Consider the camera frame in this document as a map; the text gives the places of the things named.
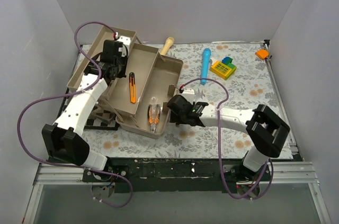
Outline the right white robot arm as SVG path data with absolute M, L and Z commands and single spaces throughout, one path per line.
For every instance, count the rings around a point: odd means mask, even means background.
M 207 102 L 190 103 L 182 95 L 175 95 L 167 103 L 171 123 L 200 127 L 221 127 L 249 135 L 254 146 L 240 165 L 240 175 L 252 180 L 270 158 L 277 158 L 289 135 L 290 127 L 268 106 L 234 110 L 217 107 Z

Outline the orange utility knife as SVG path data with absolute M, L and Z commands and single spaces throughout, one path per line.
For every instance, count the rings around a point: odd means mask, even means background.
M 135 104 L 136 103 L 136 80 L 135 80 L 135 74 L 133 72 L 129 74 L 129 91 L 130 91 L 130 102 Z

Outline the taupe plastic tool box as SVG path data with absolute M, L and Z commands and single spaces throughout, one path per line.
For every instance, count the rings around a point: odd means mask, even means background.
M 158 48 L 143 45 L 135 31 L 102 27 L 88 51 L 93 57 L 103 50 L 105 40 L 112 40 L 113 33 L 130 38 L 129 59 L 126 73 L 136 76 L 137 102 L 130 102 L 129 78 L 112 81 L 99 98 L 99 105 L 94 108 L 90 118 L 104 121 L 109 113 L 116 115 L 116 122 L 127 131 L 158 139 L 164 132 L 169 112 L 166 103 L 175 95 L 180 79 L 183 61 L 162 56 Z M 148 122 L 148 106 L 160 105 L 160 118 L 156 131 L 152 132 Z

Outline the orange handled pliers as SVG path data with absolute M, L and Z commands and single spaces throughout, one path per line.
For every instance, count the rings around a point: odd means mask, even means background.
M 161 105 L 160 104 L 155 104 L 152 105 L 150 104 L 148 106 L 148 111 L 147 111 L 147 119 L 148 119 L 148 124 L 150 131 L 155 133 L 160 121 L 160 115 L 161 115 Z

